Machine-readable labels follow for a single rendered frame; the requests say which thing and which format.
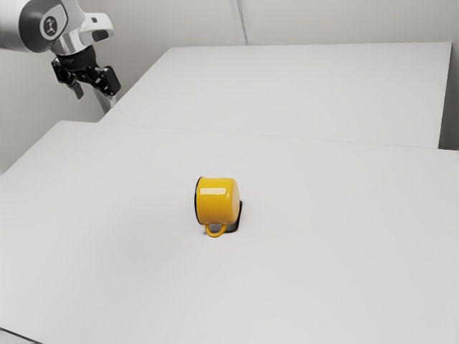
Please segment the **yellow enamel mug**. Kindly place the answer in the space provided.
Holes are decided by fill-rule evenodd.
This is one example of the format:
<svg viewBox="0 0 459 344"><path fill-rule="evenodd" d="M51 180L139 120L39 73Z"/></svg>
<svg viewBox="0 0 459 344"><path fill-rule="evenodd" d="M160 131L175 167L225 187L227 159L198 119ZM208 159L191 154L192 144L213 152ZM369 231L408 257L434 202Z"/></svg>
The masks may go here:
<svg viewBox="0 0 459 344"><path fill-rule="evenodd" d="M194 192L197 221L211 238L222 236L227 227L235 225L242 208L239 186L233 178L201 176Z"/></svg>

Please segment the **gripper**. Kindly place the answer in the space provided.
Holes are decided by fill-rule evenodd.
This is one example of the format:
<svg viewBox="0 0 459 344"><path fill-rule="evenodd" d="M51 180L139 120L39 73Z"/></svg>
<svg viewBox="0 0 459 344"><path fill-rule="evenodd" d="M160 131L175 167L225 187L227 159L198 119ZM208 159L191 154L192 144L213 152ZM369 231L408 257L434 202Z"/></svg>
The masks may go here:
<svg viewBox="0 0 459 344"><path fill-rule="evenodd" d="M98 67L94 47L71 55L57 55L51 62L57 81L68 86L78 100L84 96L81 82L96 87L105 96L116 96L121 89L120 81L111 66Z"/></svg>

